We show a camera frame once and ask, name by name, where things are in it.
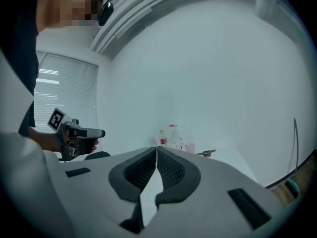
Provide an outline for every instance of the black rubber pad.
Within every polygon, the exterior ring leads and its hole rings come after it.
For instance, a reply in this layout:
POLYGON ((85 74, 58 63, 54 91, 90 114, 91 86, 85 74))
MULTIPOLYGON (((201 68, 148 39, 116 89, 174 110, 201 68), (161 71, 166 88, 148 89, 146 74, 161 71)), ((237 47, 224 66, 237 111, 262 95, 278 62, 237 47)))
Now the black rubber pad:
POLYGON ((293 185, 292 185, 289 181, 287 181, 287 182, 285 183, 285 186, 286 186, 286 187, 288 188, 288 190, 292 193, 292 195, 293 195, 294 198, 297 198, 297 197, 298 197, 299 193, 296 191, 296 189, 293 187, 293 185))
POLYGON ((75 177, 75 176, 79 176, 85 173, 90 172, 90 169, 88 168, 82 168, 82 169, 75 169, 75 170, 70 170, 70 171, 66 171, 66 175, 68 177, 75 177))
POLYGON ((140 198, 135 204, 131 218, 121 222, 120 226, 135 234, 138 234, 144 228, 140 198))
POLYGON ((270 220, 270 216, 243 189, 233 189, 228 191, 228 194, 253 229, 259 228, 270 220))
POLYGON ((155 203, 177 203, 184 201, 200 183, 199 169, 190 161, 158 147, 158 171, 162 178, 163 192, 158 194, 155 203))
POLYGON ((155 171, 156 160, 156 147, 151 147, 113 167, 109 172, 108 179, 118 197, 137 202, 155 171))
POLYGON ((85 161, 86 161, 86 160, 94 160, 94 159, 109 157, 109 156, 110 156, 110 154, 107 153, 107 152, 92 153, 92 154, 89 154, 89 155, 85 158, 85 161))

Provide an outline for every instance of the white wall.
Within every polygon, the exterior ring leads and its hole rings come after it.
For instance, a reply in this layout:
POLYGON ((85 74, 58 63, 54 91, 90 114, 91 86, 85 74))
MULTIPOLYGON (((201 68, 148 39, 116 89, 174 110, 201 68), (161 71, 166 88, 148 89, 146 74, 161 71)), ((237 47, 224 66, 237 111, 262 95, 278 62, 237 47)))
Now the white wall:
POLYGON ((293 117, 300 163, 316 147, 316 95, 295 44, 238 0, 210 0, 160 19, 99 71, 110 154, 148 146, 179 124, 196 152, 235 147, 262 185, 289 173, 293 117))
MULTIPOLYGON (((110 67, 110 61, 105 57, 96 52, 93 52, 89 49, 88 43, 86 40, 89 39, 89 35, 87 32, 83 30, 74 32, 70 31, 71 28, 65 29, 46 29, 41 32, 37 37, 37 50, 50 52, 58 55, 67 56, 74 59, 79 59, 82 61, 86 61, 98 66, 98 71, 107 71, 110 67)), ((108 77, 105 78, 97 78, 98 89, 101 90, 103 84, 106 84, 108 77)), ((98 103, 102 101, 98 100, 98 96, 102 97, 102 95, 96 96, 96 118, 97 118, 97 127, 102 129, 103 127, 100 124, 104 124, 103 116, 98 115, 98 103)), ((103 109, 99 108, 99 112, 103 114, 103 109)), ((97 147, 97 151, 103 150, 104 147, 101 144, 97 147)))

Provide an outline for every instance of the human arm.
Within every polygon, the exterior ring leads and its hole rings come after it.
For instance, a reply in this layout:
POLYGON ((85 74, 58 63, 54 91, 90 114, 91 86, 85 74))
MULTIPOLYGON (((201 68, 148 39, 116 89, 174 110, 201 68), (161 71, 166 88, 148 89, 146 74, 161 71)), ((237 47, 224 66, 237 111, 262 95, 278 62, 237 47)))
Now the human arm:
MULTIPOLYGON (((51 152, 61 152, 61 147, 57 141, 55 133, 38 132, 32 127, 29 127, 28 131, 29 137, 37 142, 43 150, 48 150, 51 152)), ((65 134, 65 140, 69 141, 68 132, 65 134)), ((99 142, 98 140, 96 140, 91 152, 94 152, 97 149, 96 145, 98 144, 99 142)))
POLYGON ((38 0, 36 25, 38 32, 46 28, 78 25, 79 20, 97 14, 98 0, 38 0))

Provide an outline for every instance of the teal object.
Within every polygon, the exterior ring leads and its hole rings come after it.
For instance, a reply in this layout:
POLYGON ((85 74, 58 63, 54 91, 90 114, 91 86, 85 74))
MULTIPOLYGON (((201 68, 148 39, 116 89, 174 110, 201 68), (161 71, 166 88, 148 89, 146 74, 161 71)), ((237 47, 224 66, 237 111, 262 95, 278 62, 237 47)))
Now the teal object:
POLYGON ((294 180, 292 180, 292 179, 289 179, 288 182, 293 186, 293 188, 299 194, 300 190, 299 190, 299 187, 298 187, 297 183, 294 180))

